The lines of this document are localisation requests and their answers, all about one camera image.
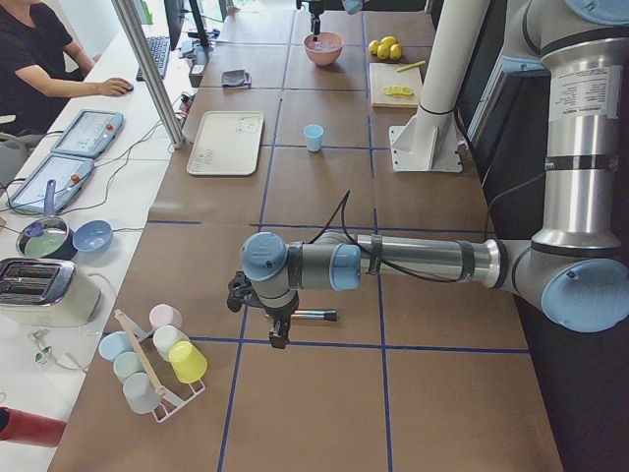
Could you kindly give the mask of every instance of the person's hand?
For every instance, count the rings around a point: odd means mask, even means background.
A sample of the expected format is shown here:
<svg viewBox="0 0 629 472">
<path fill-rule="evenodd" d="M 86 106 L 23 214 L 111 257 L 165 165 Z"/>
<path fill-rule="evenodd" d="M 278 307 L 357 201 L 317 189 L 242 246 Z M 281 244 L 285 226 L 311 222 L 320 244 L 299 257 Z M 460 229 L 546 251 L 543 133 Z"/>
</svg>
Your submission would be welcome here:
<svg viewBox="0 0 629 472">
<path fill-rule="evenodd" d="M 134 86 L 119 77 L 112 77 L 98 84 L 98 94 L 105 96 L 121 96 L 133 89 Z"/>
</svg>

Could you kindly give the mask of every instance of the wooden cutting board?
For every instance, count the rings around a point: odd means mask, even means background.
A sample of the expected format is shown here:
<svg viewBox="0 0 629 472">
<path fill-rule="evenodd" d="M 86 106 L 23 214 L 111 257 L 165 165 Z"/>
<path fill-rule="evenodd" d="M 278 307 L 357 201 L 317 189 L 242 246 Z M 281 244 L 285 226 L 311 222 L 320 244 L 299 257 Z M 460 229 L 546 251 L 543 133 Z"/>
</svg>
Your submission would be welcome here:
<svg viewBox="0 0 629 472">
<path fill-rule="evenodd" d="M 417 108 L 422 93 L 422 75 L 420 68 L 397 72 L 404 64 L 370 64 L 370 97 L 372 106 L 390 106 L 401 108 Z M 410 87 L 415 91 L 411 96 L 388 96 L 382 93 L 387 86 Z"/>
</svg>

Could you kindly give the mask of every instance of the white table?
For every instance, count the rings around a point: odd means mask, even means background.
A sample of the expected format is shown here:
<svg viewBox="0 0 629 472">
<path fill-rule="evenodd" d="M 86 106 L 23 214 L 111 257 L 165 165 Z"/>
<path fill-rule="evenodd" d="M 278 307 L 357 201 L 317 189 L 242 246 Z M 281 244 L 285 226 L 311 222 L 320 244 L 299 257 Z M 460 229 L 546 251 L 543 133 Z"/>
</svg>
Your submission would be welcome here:
<svg viewBox="0 0 629 472">
<path fill-rule="evenodd" d="M 121 31 L 103 53 L 87 76 L 86 81 L 102 82 L 109 77 L 135 80 L 138 62 L 129 41 Z M 171 102 L 178 102 L 182 91 L 193 89 L 188 79 L 186 61 L 171 54 L 164 84 Z M 53 123 L 50 131 L 64 130 L 80 110 L 85 108 L 120 111 L 125 125 L 116 141 L 96 161 L 99 166 L 121 156 L 133 143 L 141 139 L 159 121 L 157 111 L 145 83 L 135 83 L 135 89 L 124 97 L 90 96 L 73 98 Z M 27 177 L 49 153 L 58 135 L 45 138 L 32 153 L 18 177 Z M 62 215 L 73 229 L 87 221 L 104 219 L 114 229 L 143 228 L 146 216 L 161 184 L 173 148 L 163 126 L 145 143 L 134 147 L 128 164 L 117 173 L 104 205 L 93 209 L 81 209 Z M 125 158 L 98 168 L 67 208 L 89 207 L 103 201 L 105 186 L 110 176 L 124 163 Z M 6 207 L 6 196 L 0 200 Z M 23 216 L 3 211 L 9 228 L 21 231 L 37 216 Z M 102 295 L 92 320 L 80 327 L 49 328 L 43 338 L 59 357 L 69 353 L 82 366 L 88 366 L 97 346 L 102 328 L 111 313 L 115 299 L 114 290 L 120 288 L 127 267 L 140 240 L 142 231 L 116 232 L 112 245 L 106 252 L 92 255 L 78 253 L 73 261 L 100 287 Z M 18 257 L 17 234 L 6 229 L 0 231 L 0 259 Z M 36 326 L 17 324 L 0 316 L 0 392 L 6 397 L 3 406 L 31 413 L 67 420 L 81 388 L 84 374 L 66 371 L 57 366 L 42 369 L 34 362 L 35 347 L 28 334 L 38 330 Z M 67 359 L 64 364 L 72 365 Z M 30 446 L 12 442 L 0 442 L 0 463 L 3 470 L 35 472 L 46 470 L 55 448 Z"/>
</svg>

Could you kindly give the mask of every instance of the silver toaster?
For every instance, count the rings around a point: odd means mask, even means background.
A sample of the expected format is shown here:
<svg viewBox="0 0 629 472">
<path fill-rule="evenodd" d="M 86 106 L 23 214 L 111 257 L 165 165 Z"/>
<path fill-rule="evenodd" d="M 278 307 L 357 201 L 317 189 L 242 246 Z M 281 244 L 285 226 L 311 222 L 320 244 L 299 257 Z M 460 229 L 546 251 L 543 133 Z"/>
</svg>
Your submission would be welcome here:
<svg viewBox="0 0 629 472">
<path fill-rule="evenodd" d="M 0 262 L 0 313 L 22 325 L 83 325 L 99 298 L 98 286 L 70 261 Z"/>
</svg>

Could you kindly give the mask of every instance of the person's arm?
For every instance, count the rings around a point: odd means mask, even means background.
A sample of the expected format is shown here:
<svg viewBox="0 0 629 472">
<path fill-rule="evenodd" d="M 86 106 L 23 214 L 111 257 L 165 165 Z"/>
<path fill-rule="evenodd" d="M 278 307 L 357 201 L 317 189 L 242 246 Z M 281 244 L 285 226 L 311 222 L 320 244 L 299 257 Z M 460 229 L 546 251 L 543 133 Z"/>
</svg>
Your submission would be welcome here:
<svg viewBox="0 0 629 472">
<path fill-rule="evenodd" d="M 77 96 L 120 96 L 133 88 L 124 79 L 111 78 L 105 82 L 74 82 L 52 79 L 39 66 L 28 66 L 16 71 L 16 76 L 49 97 L 74 98 Z"/>
<path fill-rule="evenodd" d="M 86 76 L 91 68 L 94 67 L 94 61 L 87 56 L 86 52 L 77 44 L 76 41 L 72 41 L 70 44 L 63 48 L 72 59 L 77 63 L 84 76 Z"/>
</svg>

